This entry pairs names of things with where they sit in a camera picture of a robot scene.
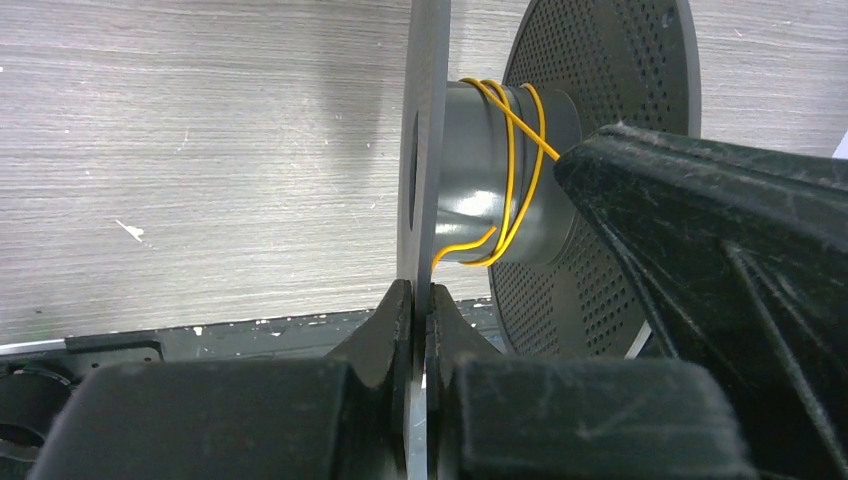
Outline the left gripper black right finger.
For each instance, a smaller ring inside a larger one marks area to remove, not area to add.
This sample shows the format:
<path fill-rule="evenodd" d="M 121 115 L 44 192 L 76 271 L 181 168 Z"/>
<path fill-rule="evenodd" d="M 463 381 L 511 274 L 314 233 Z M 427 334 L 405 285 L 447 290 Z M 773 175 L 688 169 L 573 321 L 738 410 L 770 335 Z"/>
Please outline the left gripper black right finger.
<path fill-rule="evenodd" d="M 752 479 L 735 414 L 700 366 L 499 352 L 432 288 L 433 479 Z"/>

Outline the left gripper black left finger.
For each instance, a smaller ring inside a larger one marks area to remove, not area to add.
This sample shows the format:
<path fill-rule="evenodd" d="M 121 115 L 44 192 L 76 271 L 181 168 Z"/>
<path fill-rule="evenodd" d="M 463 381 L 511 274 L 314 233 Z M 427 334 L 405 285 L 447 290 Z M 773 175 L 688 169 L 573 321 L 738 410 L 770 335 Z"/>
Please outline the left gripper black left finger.
<path fill-rule="evenodd" d="M 325 356 L 128 363 L 84 380 L 33 479 L 403 479 L 412 293 Z"/>

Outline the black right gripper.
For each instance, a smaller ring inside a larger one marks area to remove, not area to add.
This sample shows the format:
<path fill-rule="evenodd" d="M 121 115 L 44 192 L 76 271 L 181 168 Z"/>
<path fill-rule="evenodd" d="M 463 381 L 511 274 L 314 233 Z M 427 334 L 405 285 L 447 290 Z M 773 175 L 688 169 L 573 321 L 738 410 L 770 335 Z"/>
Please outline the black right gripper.
<path fill-rule="evenodd" d="M 847 164 L 625 125 L 554 175 L 662 350 L 705 367 L 757 471 L 847 475 Z"/>

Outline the black cable spool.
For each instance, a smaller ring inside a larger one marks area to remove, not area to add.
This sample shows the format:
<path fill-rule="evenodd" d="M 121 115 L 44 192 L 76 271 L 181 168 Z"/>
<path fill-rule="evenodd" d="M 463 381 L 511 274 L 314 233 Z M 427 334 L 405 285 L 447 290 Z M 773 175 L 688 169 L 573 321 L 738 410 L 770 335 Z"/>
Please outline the black cable spool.
<path fill-rule="evenodd" d="M 555 181 L 553 152 L 625 123 L 698 136 L 701 95 L 685 1 L 533 1 L 501 81 L 448 72 L 451 5 L 415 1 L 401 124 L 397 272 L 417 317 L 432 275 L 488 275 L 510 354 L 660 352 L 620 262 Z"/>

